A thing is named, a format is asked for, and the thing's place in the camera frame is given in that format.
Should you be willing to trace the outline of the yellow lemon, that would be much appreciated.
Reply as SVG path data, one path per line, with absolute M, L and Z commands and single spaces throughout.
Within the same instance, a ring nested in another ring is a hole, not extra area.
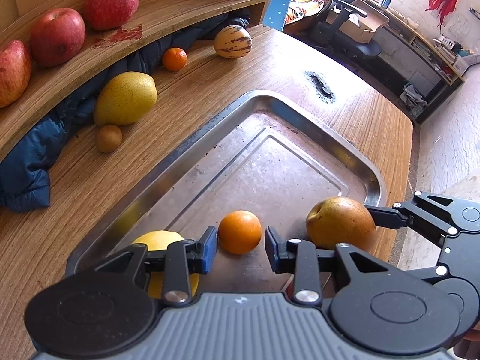
M 149 252 L 166 251 L 168 246 L 174 242 L 183 241 L 184 237 L 178 232 L 167 230 L 156 230 L 147 232 L 137 237 L 133 244 L 145 244 Z M 148 295 L 155 299 L 162 298 L 162 290 L 164 284 L 164 269 L 166 262 L 166 254 L 155 261 L 151 260 L 150 264 L 150 281 L 148 284 Z

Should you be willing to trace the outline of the red apple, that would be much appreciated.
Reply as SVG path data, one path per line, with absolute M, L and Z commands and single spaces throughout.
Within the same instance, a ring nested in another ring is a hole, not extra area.
M 117 29 L 127 23 L 140 0 L 85 0 L 83 18 L 96 31 Z
M 20 98 L 32 74 L 29 48 L 13 40 L 1 50 L 0 107 L 5 108 Z
M 72 8 L 47 11 L 32 26 L 30 49 L 35 62 L 45 68 L 58 66 L 77 55 L 86 39 L 86 25 Z

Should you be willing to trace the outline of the small orange tangerine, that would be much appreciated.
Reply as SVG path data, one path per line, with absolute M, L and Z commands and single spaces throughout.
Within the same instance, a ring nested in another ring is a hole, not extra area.
M 262 226 L 258 217 L 250 211 L 234 211 L 219 224 L 218 238 L 223 249 L 231 254 L 251 252 L 260 243 Z

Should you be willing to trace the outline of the small tangerine behind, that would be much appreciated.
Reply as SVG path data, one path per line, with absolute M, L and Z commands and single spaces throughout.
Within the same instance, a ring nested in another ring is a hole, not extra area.
M 172 47 L 165 51 L 162 65 L 170 72 L 180 71 L 187 63 L 187 53 L 179 47 Z

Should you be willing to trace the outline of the cardboard box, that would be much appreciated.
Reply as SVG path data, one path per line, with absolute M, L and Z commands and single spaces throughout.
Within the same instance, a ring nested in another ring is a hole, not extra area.
M 352 14 L 345 23 L 340 26 L 340 31 L 352 40 L 359 43 L 369 43 L 378 29 L 389 22 L 389 18 L 377 10 L 364 8 L 367 16 L 364 18 L 359 14 Z

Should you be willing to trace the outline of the small brown round fruit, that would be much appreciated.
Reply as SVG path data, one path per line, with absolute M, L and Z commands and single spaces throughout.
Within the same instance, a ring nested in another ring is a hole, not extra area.
M 115 151 L 122 143 L 123 134 L 121 129 L 113 124 L 100 127 L 96 133 L 96 146 L 102 153 Z

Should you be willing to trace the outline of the wooden shelf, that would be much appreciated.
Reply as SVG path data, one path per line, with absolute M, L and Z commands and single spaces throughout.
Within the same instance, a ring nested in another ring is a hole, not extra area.
M 80 11 L 85 0 L 5 0 L 9 25 L 1 27 L 1 43 L 29 41 L 35 21 L 53 8 Z M 12 105 L 1 109 L 1 155 L 53 107 L 87 80 L 141 47 L 202 20 L 253 7 L 253 21 L 264 18 L 268 0 L 140 0 L 133 17 L 119 29 L 89 30 L 71 60 L 53 68 L 35 68 L 28 88 Z

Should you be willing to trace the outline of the metal tray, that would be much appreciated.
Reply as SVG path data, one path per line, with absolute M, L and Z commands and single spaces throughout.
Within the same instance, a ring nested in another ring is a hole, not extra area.
M 82 271 L 145 233 L 199 239 L 250 211 L 284 239 L 304 239 L 309 211 L 328 197 L 386 203 L 379 170 L 356 147 L 280 94 L 253 91 L 188 137 L 144 176 L 70 254 Z

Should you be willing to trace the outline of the striped pepino melon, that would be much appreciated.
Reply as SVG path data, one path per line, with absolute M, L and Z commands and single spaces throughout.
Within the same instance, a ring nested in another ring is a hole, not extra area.
M 251 51 L 250 33 L 239 25 L 230 25 L 216 34 L 214 49 L 217 55 L 225 59 L 239 59 Z

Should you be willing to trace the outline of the large yellow pear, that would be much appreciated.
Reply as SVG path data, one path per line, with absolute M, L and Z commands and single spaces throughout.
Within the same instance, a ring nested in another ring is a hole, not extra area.
M 124 126 L 136 123 L 157 102 L 152 76 L 141 72 L 124 72 L 113 77 L 97 97 L 94 123 Z

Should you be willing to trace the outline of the dark blue jacket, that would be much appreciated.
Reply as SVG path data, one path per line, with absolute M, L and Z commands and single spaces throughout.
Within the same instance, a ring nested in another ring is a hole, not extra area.
M 189 49 L 199 39 L 212 39 L 228 25 L 247 27 L 251 11 L 245 7 L 162 37 L 120 59 L 70 93 L 43 116 L 1 161 L 1 205 L 26 212 L 50 205 L 49 169 L 80 129 L 94 122 L 95 102 L 109 80 L 124 72 L 151 74 L 171 47 Z

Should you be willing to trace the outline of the black office chair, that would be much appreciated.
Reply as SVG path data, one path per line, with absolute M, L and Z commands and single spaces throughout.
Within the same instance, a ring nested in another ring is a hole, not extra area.
M 327 13 L 308 32 L 319 50 L 351 59 L 375 59 L 382 47 L 374 40 L 389 18 L 361 0 L 331 0 Z

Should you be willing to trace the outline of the long side desk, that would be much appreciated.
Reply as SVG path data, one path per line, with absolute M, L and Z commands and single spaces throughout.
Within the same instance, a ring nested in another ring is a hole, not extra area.
M 373 39 L 382 52 L 380 58 L 403 79 L 396 90 L 404 91 L 411 85 L 421 99 L 406 99 L 403 108 L 417 124 L 422 124 L 464 83 L 463 75 L 454 68 L 440 51 L 439 45 L 408 24 L 408 19 L 393 7 L 384 8 L 375 0 L 360 0 L 377 13 L 388 18 L 383 27 L 376 30 Z

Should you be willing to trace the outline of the brown russet pear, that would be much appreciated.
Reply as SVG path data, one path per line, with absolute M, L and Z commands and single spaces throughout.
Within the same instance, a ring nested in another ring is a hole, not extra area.
M 377 241 L 371 213 L 349 197 L 329 197 L 317 203 L 307 215 L 306 229 L 316 247 L 325 250 L 347 243 L 371 251 Z

